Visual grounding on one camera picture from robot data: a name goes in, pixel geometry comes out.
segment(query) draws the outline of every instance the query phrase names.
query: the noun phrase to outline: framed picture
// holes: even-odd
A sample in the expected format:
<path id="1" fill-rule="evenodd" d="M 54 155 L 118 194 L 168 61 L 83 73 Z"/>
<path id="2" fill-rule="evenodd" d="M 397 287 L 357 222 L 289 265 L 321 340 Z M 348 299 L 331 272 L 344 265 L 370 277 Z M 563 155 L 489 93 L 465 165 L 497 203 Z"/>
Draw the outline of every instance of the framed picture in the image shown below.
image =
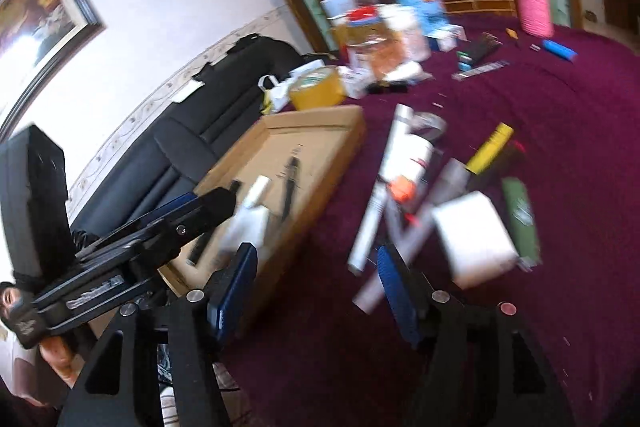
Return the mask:
<path id="1" fill-rule="evenodd" d="M 102 23 L 88 0 L 0 0 L 0 142 Z"/>

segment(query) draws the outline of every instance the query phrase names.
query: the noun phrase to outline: orange object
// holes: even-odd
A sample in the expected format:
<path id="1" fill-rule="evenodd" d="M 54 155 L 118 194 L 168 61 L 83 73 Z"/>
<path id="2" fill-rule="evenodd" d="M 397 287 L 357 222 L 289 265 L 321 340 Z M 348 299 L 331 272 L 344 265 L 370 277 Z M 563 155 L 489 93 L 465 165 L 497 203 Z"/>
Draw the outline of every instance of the orange object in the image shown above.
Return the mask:
<path id="1" fill-rule="evenodd" d="M 389 191 L 391 196 L 398 203 L 406 203 L 415 194 L 415 182 L 405 176 L 398 176 L 395 180 L 389 183 Z"/>

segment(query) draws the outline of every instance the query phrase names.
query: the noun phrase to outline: black leather couch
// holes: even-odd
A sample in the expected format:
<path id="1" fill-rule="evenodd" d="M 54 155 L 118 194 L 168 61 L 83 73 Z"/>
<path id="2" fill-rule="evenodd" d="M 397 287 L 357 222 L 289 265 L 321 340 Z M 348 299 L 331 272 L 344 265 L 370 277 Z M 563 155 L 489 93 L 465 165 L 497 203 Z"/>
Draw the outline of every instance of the black leather couch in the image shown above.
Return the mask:
<path id="1" fill-rule="evenodd" d="M 204 86 L 172 103 L 109 172 L 71 230 L 100 237 L 193 190 L 224 153 L 260 118 L 264 74 L 282 80 L 307 61 L 286 42 L 240 39 L 227 56 L 194 77 Z"/>

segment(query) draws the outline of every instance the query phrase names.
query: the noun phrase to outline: maroon bedspread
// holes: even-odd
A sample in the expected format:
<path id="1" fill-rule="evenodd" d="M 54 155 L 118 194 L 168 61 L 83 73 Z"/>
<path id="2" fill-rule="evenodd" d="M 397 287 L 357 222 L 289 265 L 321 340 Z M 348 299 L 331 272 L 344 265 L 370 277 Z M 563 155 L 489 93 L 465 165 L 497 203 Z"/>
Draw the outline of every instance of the maroon bedspread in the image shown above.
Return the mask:
<path id="1" fill-rule="evenodd" d="M 471 37 L 491 31 L 510 66 L 456 82 L 455 52 L 434 54 L 436 79 L 408 94 L 360 100 L 367 121 L 356 156 L 277 295 L 225 363 L 266 419 L 279 427 L 400 425 L 422 360 L 404 343 L 386 302 L 371 315 L 352 303 L 364 278 L 346 268 L 396 103 L 437 112 L 439 146 L 467 161 L 504 121 L 527 159 L 513 175 L 529 190 L 543 266 L 513 270 L 465 293 L 516 304 L 564 385 L 578 425 L 596 425 L 640 367 L 640 58 L 622 45 L 558 28 L 575 64 L 521 49 L 504 33 L 515 20 L 459 18 Z M 436 102 L 443 109 L 434 107 Z M 494 196 L 498 190 L 488 191 Z M 432 236 L 416 266 L 452 289 Z"/>

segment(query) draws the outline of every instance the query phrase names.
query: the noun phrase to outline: cardboard box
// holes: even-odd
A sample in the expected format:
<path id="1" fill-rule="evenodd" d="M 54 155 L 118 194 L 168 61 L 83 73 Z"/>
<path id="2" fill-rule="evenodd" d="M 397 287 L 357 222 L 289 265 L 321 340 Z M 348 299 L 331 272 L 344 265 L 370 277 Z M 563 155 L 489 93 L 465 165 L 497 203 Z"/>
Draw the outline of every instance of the cardboard box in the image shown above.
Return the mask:
<path id="1" fill-rule="evenodd" d="M 204 194 L 215 187 L 228 187 L 234 179 L 240 180 L 239 204 L 259 175 L 271 179 L 262 204 L 272 216 L 265 244 L 258 251 L 258 273 L 241 330 L 272 295 L 306 232 L 324 210 L 362 145 L 364 134 L 362 109 L 355 105 L 264 116 L 242 135 L 194 190 L 196 194 Z M 285 169 L 292 155 L 300 160 L 298 188 L 289 219 L 279 226 Z M 195 244 L 192 241 L 182 248 L 176 259 L 160 269 L 174 293 L 183 295 L 190 289 L 202 288 L 215 270 L 226 266 L 229 257 L 221 255 L 216 244 L 227 222 L 218 227 L 197 267 L 186 263 Z"/>

